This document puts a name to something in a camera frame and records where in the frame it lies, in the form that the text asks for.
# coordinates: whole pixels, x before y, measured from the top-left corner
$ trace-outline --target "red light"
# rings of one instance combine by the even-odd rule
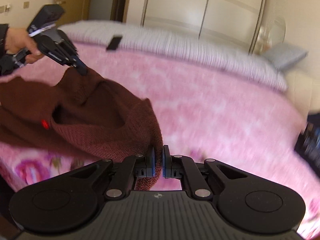
[[[41,120],[41,124],[44,129],[49,130],[50,126],[46,120]]]

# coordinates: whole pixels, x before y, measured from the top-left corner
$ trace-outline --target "brown sweater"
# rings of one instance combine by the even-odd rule
[[[102,78],[69,68],[54,87],[17,77],[0,84],[0,140],[79,159],[121,162],[155,147],[156,177],[138,180],[149,190],[161,170],[162,136],[148,99]]]

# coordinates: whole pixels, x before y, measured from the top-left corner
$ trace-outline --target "pink blanket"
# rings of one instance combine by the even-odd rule
[[[89,67],[135,95],[150,98],[171,154],[188,155],[196,162],[215,158],[294,189],[307,207],[298,232],[307,239],[319,232],[320,180],[293,151],[305,123],[284,96],[186,62],[77,46]],[[65,69],[44,58],[1,82],[21,75],[55,85]],[[58,153],[0,144],[0,173],[14,190],[86,164]],[[179,188],[177,180],[160,179],[153,190]]]

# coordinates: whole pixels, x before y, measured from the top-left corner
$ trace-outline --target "human hand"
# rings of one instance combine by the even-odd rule
[[[29,37],[25,29],[9,28],[5,38],[5,50],[17,53],[21,49],[27,48],[32,54],[26,56],[26,63],[33,64],[44,55],[37,48],[35,41]]]

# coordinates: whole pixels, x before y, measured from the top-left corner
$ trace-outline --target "sweater sleeve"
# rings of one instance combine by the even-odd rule
[[[5,54],[5,37],[7,35],[9,26],[7,24],[0,24],[0,58]]]

